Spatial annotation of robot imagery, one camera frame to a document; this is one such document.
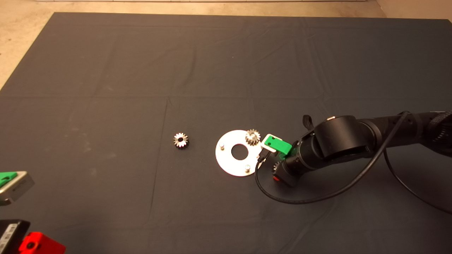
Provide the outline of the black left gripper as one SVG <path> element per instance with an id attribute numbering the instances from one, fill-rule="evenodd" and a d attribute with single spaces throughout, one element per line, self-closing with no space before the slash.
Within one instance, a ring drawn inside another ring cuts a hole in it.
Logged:
<path id="1" fill-rule="evenodd" d="M 26 220 L 1 220 L 0 253 L 64 254 L 66 252 L 66 246 L 41 232 L 31 232 L 26 235 L 30 225 L 31 223 Z"/>

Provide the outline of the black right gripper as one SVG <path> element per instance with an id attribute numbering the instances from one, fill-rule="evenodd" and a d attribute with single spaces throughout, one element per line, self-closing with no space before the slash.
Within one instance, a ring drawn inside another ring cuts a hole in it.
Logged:
<path id="1" fill-rule="evenodd" d="M 273 166 L 273 179 L 289 187 L 297 186 L 305 174 L 306 166 L 300 156 L 288 156 Z"/>

